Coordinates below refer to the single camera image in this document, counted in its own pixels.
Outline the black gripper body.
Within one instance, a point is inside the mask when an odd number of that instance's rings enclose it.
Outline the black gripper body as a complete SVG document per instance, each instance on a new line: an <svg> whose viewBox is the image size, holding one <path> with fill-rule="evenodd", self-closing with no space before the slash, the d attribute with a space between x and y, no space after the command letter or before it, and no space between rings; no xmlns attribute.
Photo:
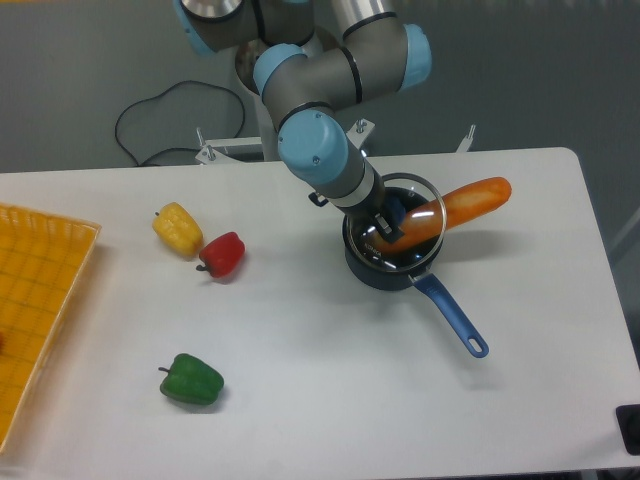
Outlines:
<svg viewBox="0 0 640 480"><path fill-rule="evenodd" d="M344 177L315 186L308 198L318 207L332 204L350 217L374 218L383 209L385 187L380 177Z"/></svg>

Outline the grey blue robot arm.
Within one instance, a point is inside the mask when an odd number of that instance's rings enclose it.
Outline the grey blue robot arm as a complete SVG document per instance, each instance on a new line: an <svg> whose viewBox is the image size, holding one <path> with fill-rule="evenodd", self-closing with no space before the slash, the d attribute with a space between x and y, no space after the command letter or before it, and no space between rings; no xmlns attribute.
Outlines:
<svg viewBox="0 0 640 480"><path fill-rule="evenodd" d="M372 222L382 238L402 237L378 173L336 122L337 111L426 80L429 41L404 24L390 1L334 1L339 47L317 44L310 1L177 1L193 48L219 52L257 41L255 90L278 135L278 157L345 215Z"/></svg>

